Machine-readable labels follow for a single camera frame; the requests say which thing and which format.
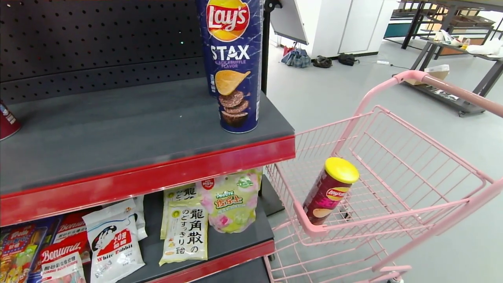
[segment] green candy bag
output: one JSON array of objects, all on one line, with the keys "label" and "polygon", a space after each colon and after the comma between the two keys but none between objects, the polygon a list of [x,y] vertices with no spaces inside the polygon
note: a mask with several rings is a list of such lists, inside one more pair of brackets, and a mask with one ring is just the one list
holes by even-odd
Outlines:
[{"label": "green candy bag", "polygon": [[221,233],[240,233],[255,221],[262,167],[196,183],[208,221]]}]

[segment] lay's stax can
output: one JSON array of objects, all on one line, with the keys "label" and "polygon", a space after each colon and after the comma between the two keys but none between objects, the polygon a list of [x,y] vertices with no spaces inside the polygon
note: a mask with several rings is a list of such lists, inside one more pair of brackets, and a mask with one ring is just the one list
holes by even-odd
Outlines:
[{"label": "lay's stax can", "polygon": [[259,122],[263,6],[261,0],[197,0],[203,55],[220,124],[233,133]]}]

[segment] potato chip image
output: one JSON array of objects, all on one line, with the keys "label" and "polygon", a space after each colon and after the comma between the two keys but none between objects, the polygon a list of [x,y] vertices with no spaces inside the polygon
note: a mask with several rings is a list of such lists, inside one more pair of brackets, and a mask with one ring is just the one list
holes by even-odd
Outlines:
[{"label": "potato chip image", "polygon": [[218,92],[221,95],[231,94],[249,74],[250,71],[244,74],[233,70],[218,71],[215,75],[215,85]]},{"label": "potato chip image", "polygon": [[331,209],[317,208],[313,210],[314,217],[323,218],[332,212]]}]

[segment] gray shelf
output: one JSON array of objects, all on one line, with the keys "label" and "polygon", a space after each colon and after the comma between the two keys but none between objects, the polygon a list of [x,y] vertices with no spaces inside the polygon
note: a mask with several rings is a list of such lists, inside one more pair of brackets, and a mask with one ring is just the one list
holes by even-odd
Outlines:
[{"label": "gray shelf", "polygon": [[[163,241],[159,239],[162,220],[162,192],[145,195],[144,209],[148,237],[141,240],[139,244],[145,266],[120,280],[120,283],[148,282],[206,262],[187,260],[159,266],[163,247]],[[224,234],[217,232],[210,226],[208,229],[208,261],[273,240],[274,234],[260,200],[257,204],[256,214],[255,222],[241,233]],[[89,276],[89,265],[85,266],[85,272]]]},{"label": "gray shelf", "polygon": [[264,265],[263,258],[257,258],[247,263],[229,268],[217,274],[211,275],[195,281],[195,283],[223,283],[223,282],[239,282],[239,283],[269,283],[269,276]]},{"label": "gray shelf", "polygon": [[10,105],[21,130],[2,141],[2,195],[294,134],[261,95],[258,127],[225,132],[205,78]]}]

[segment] cart handle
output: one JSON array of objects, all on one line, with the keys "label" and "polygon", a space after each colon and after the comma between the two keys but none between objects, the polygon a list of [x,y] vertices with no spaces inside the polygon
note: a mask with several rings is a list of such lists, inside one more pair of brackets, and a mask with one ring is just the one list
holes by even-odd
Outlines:
[{"label": "cart handle", "polygon": [[452,85],[450,83],[444,82],[441,79],[437,79],[433,76],[430,76],[428,73],[419,71],[419,70],[407,70],[404,72],[401,72],[399,74],[396,74],[394,77],[391,79],[379,84],[378,86],[372,88],[363,98],[362,102],[358,106],[358,108],[355,111],[354,116],[361,115],[363,111],[365,111],[365,108],[369,104],[370,100],[376,95],[377,93],[394,86],[396,84],[400,84],[405,80],[416,80],[423,82],[425,84],[434,86],[440,90],[443,90],[445,92],[448,92],[450,94],[453,94],[461,99],[464,99],[472,104],[475,104],[501,118],[503,118],[503,105],[500,105],[496,102],[492,102],[480,95],[476,95],[473,92],[464,90],[460,87],[457,87],[455,85]]}]

